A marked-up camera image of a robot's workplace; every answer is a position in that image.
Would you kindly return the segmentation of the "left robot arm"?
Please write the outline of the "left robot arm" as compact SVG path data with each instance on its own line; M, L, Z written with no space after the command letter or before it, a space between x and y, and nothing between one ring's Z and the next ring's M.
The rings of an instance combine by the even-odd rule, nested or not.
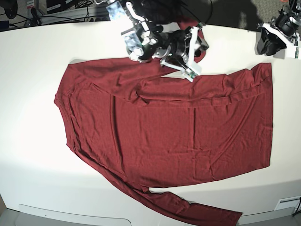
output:
M267 23L258 24L261 31L256 45L259 55L273 56L284 50L286 58L301 58L301 2L289 0L288 4L279 11L277 18Z

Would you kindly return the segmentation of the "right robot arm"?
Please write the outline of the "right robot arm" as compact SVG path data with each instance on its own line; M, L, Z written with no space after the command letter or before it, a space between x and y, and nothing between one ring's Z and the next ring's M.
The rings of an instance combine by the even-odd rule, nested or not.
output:
M180 71L190 81L201 74L195 59L209 48L200 36L205 23L180 28L185 22L182 0L96 0L95 4L104 4L109 19L122 23L120 34L132 61L159 59L161 66Z

